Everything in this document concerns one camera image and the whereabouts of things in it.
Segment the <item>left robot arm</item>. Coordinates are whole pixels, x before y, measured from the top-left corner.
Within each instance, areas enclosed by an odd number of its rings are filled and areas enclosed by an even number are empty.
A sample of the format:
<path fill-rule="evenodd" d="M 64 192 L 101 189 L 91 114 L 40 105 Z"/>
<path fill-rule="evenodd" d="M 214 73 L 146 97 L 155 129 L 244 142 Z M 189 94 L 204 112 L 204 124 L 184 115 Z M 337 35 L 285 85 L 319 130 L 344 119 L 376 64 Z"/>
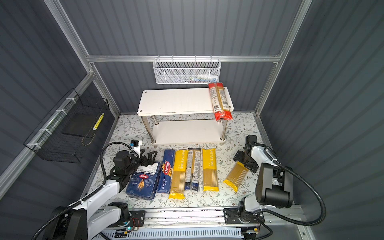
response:
<path fill-rule="evenodd" d="M 103 155 L 100 155 L 102 184 L 77 202 L 54 209 L 51 218 L 32 238 L 35 240 L 43 233 L 44 240 L 91 240 L 98 235 L 106 238 L 103 230 L 111 225 L 137 227 L 139 221 L 132 217 L 127 204 L 112 202 L 104 210 L 100 208 L 124 190 L 138 167 L 155 164 L 157 154 L 157 151 L 147 155 L 143 150 L 120 151 L 116 156 L 122 162 L 122 167 L 113 167 L 109 173 L 105 169 Z"/>

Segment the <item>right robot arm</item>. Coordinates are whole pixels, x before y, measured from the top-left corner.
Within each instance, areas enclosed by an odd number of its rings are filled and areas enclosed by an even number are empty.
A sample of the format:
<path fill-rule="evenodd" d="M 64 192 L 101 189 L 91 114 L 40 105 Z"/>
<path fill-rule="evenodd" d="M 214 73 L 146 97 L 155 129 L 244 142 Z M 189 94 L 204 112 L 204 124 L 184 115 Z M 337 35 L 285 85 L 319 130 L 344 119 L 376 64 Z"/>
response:
<path fill-rule="evenodd" d="M 243 223 L 254 219 L 256 210 L 262 206 L 278 209 L 290 208 L 293 204 L 293 175 L 279 167 L 274 151 L 264 144 L 259 144 L 257 136 L 248 135 L 243 151 L 234 156 L 237 177 L 242 182 L 248 172 L 258 173 L 255 192 L 244 197 L 238 205 L 236 217 Z"/>

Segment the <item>red spaghetti bag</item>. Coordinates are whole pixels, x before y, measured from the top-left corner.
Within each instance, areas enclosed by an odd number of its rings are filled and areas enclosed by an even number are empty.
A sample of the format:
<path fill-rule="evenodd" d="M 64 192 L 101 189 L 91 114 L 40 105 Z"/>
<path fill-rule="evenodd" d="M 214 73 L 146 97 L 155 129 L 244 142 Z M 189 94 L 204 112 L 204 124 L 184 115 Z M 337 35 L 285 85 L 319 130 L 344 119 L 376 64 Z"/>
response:
<path fill-rule="evenodd" d="M 209 92 L 216 121 L 233 120 L 222 83 L 209 83 Z"/>

